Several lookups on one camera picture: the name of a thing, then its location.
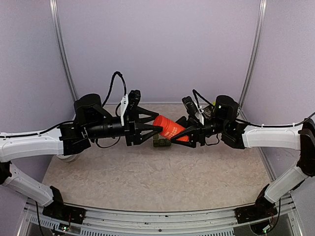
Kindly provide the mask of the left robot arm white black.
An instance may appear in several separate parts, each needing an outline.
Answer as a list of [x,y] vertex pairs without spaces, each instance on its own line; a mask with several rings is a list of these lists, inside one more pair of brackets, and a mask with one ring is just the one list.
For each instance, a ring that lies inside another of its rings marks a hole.
[[140,145],[162,127],[153,126],[158,113],[138,106],[140,91],[133,90],[121,100],[121,115],[112,116],[106,111],[98,94],[91,93],[74,102],[75,119],[36,132],[0,134],[0,183],[48,207],[59,219],[69,214],[60,191],[44,185],[21,172],[14,159],[60,155],[65,158],[79,154],[99,139],[125,137],[126,145]]

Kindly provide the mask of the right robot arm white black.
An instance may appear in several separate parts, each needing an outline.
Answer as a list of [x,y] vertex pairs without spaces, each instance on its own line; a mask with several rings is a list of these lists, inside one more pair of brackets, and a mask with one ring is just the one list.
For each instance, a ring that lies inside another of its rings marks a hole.
[[271,204],[307,178],[314,177],[315,123],[311,118],[287,125],[258,125],[239,120],[239,105],[227,95],[219,95],[215,104],[208,106],[209,114],[205,114],[204,109],[189,96],[183,98],[182,102],[189,117],[179,120],[187,127],[171,138],[174,144],[195,148],[197,143],[205,145],[206,138],[221,135],[221,140],[235,149],[264,147],[300,151],[296,164],[260,192],[252,206],[254,217],[264,217],[271,210]]

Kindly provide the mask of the green weekly pill organizer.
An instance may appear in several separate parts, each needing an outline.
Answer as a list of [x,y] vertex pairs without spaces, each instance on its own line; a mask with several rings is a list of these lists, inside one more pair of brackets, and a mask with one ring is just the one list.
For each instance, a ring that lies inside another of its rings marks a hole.
[[153,136],[153,147],[155,148],[163,148],[170,147],[171,142],[169,139],[161,138],[158,134]]

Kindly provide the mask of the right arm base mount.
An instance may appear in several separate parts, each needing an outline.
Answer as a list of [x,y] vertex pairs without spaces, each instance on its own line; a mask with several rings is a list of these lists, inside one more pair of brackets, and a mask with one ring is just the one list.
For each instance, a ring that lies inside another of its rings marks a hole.
[[234,210],[234,213],[238,224],[242,224],[271,217],[272,215],[277,215],[278,211],[275,205],[271,205],[271,207],[266,208],[264,206],[256,206],[253,204],[238,207]]

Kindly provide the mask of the orange pill bottle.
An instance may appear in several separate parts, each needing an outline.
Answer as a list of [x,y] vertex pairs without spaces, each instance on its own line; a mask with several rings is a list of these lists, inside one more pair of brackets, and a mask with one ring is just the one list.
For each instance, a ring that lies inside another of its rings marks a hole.
[[[160,135],[166,139],[169,139],[171,141],[171,138],[175,136],[176,134],[180,133],[184,130],[184,128],[180,125],[178,125],[176,122],[166,118],[165,116],[159,115],[154,121],[153,125],[155,126],[161,126],[163,128],[163,131],[160,133]],[[187,141],[188,137],[183,137],[180,140]]]

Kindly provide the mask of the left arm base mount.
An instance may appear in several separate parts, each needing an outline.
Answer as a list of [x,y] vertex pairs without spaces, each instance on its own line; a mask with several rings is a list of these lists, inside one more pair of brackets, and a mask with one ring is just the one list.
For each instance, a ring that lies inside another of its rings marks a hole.
[[86,210],[81,207],[51,203],[50,205],[44,207],[42,214],[53,219],[66,221],[70,224],[74,223],[82,225],[86,215]]

